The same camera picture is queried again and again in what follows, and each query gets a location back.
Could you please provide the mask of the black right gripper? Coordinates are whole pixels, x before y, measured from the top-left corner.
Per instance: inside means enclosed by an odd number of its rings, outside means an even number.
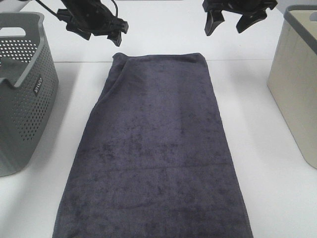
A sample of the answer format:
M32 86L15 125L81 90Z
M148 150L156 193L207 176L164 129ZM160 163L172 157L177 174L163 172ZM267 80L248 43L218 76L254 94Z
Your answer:
M276 0L204 0L203 9L207 12L205 33L210 36L225 21L222 11L242 15L236 25L238 33L242 33L255 23L265 20L266 9L273 10L276 6Z

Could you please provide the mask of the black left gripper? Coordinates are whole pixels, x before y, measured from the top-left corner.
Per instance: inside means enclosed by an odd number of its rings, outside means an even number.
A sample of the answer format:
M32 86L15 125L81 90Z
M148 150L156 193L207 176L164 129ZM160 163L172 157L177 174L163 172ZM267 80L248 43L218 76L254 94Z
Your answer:
M57 18L66 22L66 30L85 40L91 35L108 35L117 47L120 46L121 33L126 34L128 23L113 15L100 0L63 0L65 9L57 11Z

